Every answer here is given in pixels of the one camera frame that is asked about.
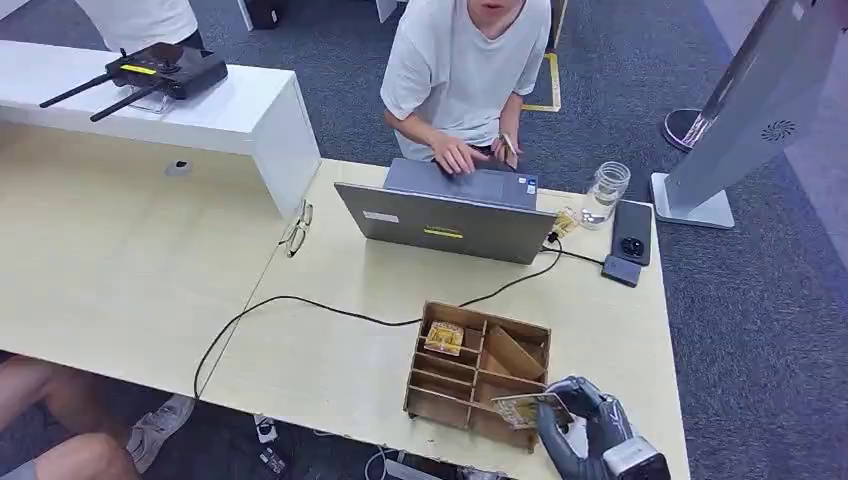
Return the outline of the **person's right hand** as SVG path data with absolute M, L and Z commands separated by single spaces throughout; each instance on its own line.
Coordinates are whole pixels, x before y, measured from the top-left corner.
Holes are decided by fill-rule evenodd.
M 450 174 L 472 173 L 477 161 L 486 161 L 487 155 L 475 150 L 458 138 L 436 131 L 427 140 L 434 153 L 435 162 Z

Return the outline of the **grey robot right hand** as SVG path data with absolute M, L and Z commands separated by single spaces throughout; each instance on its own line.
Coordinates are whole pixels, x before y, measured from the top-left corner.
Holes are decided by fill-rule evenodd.
M 566 409 L 586 421 L 588 456 L 577 455 L 557 424 L 553 408 L 537 405 L 536 430 L 563 479 L 616 479 L 603 454 L 633 437 L 630 422 L 621 403 L 602 393 L 590 380 L 569 376 L 551 384 L 547 391 L 556 394 Z

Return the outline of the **person's left hand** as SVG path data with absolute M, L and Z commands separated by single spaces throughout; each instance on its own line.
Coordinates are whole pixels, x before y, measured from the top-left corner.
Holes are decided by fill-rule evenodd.
M 516 170 L 522 154 L 518 136 L 515 132 L 500 132 L 494 139 L 491 149 L 493 156 L 509 168 Z

